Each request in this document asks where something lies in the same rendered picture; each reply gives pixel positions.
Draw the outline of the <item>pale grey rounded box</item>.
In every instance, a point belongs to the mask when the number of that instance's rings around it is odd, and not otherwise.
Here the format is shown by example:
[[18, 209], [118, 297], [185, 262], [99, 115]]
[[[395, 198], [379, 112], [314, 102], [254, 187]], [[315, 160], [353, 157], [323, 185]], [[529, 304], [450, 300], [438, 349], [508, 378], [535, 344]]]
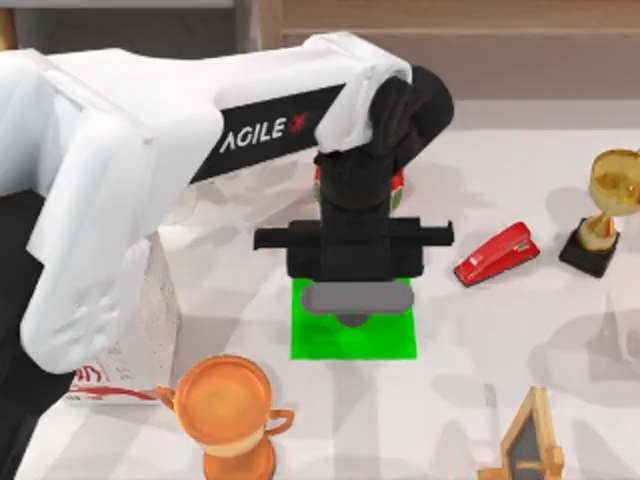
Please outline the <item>pale grey rounded box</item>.
[[364, 325], [374, 315], [398, 315], [414, 303], [410, 285], [384, 282], [316, 282], [301, 294], [304, 310], [312, 315], [332, 315], [347, 327]]

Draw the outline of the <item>red and green can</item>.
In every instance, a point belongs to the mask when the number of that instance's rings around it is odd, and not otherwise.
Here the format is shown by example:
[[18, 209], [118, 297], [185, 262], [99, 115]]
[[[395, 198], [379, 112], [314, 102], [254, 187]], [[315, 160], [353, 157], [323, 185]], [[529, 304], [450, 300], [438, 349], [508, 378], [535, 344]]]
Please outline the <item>red and green can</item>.
[[[321, 171], [319, 167], [315, 167], [314, 170], [314, 183], [313, 183], [313, 193], [314, 198], [317, 203], [320, 203], [320, 175]], [[390, 210], [396, 210], [402, 200], [403, 190], [404, 190], [405, 180], [404, 180], [404, 171], [399, 170], [392, 179], [391, 184], [391, 197], [390, 197]]]

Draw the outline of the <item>flat green square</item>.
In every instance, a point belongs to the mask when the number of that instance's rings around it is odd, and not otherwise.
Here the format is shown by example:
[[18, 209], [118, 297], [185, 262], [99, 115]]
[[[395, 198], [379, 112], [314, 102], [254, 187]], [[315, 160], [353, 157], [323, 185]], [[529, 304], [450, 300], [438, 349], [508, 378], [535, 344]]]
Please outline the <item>flat green square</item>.
[[413, 311], [373, 315], [360, 327], [347, 327], [334, 315], [311, 315], [301, 294], [312, 284], [294, 279], [291, 293], [293, 360], [414, 360], [417, 358]]

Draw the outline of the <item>red stapler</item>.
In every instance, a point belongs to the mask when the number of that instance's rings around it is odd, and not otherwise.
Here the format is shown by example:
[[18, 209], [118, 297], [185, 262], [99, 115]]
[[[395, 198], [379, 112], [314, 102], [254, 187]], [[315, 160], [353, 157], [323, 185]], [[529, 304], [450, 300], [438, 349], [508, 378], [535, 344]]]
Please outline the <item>red stapler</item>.
[[516, 222], [491, 237], [453, 269], [453, 274], [465, 287], [487, 281], [518, 267], [540, 254], [524, 222]]

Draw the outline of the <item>orange trophy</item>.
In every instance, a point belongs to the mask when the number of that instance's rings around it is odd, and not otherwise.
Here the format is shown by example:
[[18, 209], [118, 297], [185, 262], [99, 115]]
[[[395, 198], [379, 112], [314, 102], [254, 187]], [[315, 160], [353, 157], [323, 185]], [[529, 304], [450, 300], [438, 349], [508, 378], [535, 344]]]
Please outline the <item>orange trophy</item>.
[[272, 386], [254, 362], [218, 355], [192, 367], [175, 389], [155, 396], [203, 450], [205, 480], [272, 480], [271, 437], [287, 431], [294, 412], [272, 408]]

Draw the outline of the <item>wooden cupboard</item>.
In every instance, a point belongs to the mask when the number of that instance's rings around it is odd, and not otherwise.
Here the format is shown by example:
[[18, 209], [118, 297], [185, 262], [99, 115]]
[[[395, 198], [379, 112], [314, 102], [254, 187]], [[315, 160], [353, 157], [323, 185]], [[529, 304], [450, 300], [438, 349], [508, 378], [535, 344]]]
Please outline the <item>wooden cupboard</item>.
[[640, 99], [640, 0], [248, 0], [262, 48], [348, 30], [463, 99]]

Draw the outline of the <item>wooden framed blackboard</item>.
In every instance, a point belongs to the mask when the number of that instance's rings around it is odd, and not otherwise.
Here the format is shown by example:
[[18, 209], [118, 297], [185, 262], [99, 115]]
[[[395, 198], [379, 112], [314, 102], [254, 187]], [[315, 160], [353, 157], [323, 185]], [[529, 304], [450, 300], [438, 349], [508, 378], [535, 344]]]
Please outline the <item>wooden framed blackboard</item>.
[[547, 391], [532, 386], [500, 444], [501, 465], [478, 470], [477, 480], [564, 480]]

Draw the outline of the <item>gold trophy with black base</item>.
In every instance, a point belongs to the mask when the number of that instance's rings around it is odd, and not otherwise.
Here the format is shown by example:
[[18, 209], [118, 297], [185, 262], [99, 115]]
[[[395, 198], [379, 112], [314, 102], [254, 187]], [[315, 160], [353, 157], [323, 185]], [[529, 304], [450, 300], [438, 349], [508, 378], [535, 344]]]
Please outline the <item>gold trophy with black base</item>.
[[601, 278], [620, 236], [614, 219], [640, 212], [640, 151], [612, 149], [599, 154], [591, 166], [588, 193], [599, 212], [580, 221], [559, 260]]

